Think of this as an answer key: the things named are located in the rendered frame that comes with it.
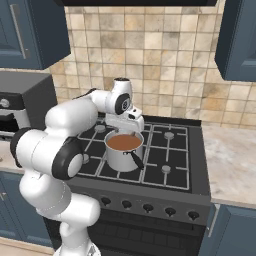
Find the blue wall cupboard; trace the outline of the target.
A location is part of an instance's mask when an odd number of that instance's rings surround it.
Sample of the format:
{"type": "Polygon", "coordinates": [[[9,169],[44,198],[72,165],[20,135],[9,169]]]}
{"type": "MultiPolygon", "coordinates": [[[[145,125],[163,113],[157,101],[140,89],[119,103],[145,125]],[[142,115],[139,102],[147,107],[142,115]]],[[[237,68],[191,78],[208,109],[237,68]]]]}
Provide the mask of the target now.
{"type": "Polygon", "coordinates": [[[226,0],[215,62],[224,80],[256,82],[256,0],[226,0]]]}

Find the black range hood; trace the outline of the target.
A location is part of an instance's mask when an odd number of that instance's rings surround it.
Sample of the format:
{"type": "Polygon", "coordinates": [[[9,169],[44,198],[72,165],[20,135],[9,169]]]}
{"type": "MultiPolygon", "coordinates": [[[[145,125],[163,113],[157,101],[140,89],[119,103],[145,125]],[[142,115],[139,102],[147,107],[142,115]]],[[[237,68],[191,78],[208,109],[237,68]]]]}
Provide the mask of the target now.
{"type": "Polygon", "coordinates": [[[217,0],[54,0],[60,6],[82,7],[214,7],[217,0]]]}

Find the silver saucepan with hot chocolate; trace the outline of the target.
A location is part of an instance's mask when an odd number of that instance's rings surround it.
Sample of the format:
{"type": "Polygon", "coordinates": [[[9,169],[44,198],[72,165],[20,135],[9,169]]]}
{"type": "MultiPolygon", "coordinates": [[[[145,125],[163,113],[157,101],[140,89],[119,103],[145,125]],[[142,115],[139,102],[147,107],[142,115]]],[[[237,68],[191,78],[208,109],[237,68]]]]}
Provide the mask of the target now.
{"type": "Polygon", "coordinates": [[[131,172],[143,169],[143,143],[141,133],[134,135],[109,132],[105,138],[106,160],[108,165],[118,172],[131,172]]]}

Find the grey toaster oven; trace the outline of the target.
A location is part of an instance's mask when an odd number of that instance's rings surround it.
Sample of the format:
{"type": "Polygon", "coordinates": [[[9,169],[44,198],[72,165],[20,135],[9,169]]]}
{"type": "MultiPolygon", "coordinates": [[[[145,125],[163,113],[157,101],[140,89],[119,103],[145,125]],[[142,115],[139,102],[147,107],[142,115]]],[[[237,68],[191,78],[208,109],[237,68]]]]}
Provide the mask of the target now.
{"type": "Polygon", "coordinates": [[[57,104],[47,73],[0,71],[0,141],[21,128],[45,129],[45,115],[57,104]]]}

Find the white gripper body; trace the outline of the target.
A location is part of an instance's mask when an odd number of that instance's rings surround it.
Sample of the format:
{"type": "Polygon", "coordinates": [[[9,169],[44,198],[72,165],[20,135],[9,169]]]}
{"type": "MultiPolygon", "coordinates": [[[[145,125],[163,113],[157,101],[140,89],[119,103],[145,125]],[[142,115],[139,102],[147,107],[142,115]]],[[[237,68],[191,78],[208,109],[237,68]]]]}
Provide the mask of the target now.
{"type": "Polygon", "coordinates": [[[105,123],[131,132],[142,132],[144,130],[144,118],[140,112],[126,112],[121,115],[106,114],[105,123]]]}

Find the black oven door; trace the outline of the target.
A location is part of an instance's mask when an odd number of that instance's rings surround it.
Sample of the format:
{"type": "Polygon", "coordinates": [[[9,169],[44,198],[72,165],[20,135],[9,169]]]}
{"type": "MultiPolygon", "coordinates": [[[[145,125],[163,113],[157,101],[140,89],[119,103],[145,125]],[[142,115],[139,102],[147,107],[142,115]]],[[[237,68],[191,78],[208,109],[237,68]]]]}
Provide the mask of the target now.
{"type": "Polygon", "coordinates": [[[107,209],[88,228],[102,256],[198,256],[204,232],[201,225],[107,209]]]}

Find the blue base cupboard door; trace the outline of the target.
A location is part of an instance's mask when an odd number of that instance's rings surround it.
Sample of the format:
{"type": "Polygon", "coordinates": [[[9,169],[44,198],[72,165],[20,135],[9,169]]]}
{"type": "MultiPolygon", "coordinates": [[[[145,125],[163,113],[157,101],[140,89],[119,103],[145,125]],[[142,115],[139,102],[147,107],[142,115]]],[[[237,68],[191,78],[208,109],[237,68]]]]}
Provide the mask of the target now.
{"type": "Polygon", "coordinates": [[[198,256],[256,256],[256,209],[221,205],[212,236],[207,227],[214,214],[211,206],[198,256]]]}
{"type": "Polygon", "coordinates": [[[3,198],[10,204],[11,218],[24,242],[51,247],[44,219],[21,195],[19,185],[22,175],[0,171],[3,198]]]}

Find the black gas stove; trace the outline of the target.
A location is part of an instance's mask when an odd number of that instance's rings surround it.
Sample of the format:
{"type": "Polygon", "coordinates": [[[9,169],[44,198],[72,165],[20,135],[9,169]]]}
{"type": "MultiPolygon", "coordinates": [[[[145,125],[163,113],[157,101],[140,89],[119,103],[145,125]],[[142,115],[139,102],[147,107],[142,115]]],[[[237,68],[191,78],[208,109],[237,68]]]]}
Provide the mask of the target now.
{"type": "Polygon", "coordinates": [[[201,122],[199,120],[146,116],[142,132],[142,170],[120,173],[106,162],[104,137],[112,130],[100,115],[96,125],[82,133],[87,161],[75,178],[68,182],[75,193],[88,195],[107,209],[147,217],[204,226],[210,211],[210,187],[201,122]],[[111,203],[105,206],[101,198],[111,203]],[[123,200],[132,206],[125,209],[123,200]],[[144,204],[154,209],[147,213],[144,204]],[[169,217],[165,209],[176,214],[169,217]],[[199,217],[192,220],[189,211],[199,217]]]}

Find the blue wall cupboard door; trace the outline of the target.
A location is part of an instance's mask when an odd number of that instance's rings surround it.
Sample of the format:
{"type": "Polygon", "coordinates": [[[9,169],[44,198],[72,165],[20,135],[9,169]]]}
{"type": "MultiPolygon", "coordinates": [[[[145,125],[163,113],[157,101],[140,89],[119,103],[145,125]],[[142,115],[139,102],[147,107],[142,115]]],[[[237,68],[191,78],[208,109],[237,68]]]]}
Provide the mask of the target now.
{"type": "Polygon", "coordinates": [[[54,0],[0,0],[0,68],[44,70],[70,53],[64,6],[54,0]],[[18,43],[11,4],[19,6],[26,59],[18,43]]]}

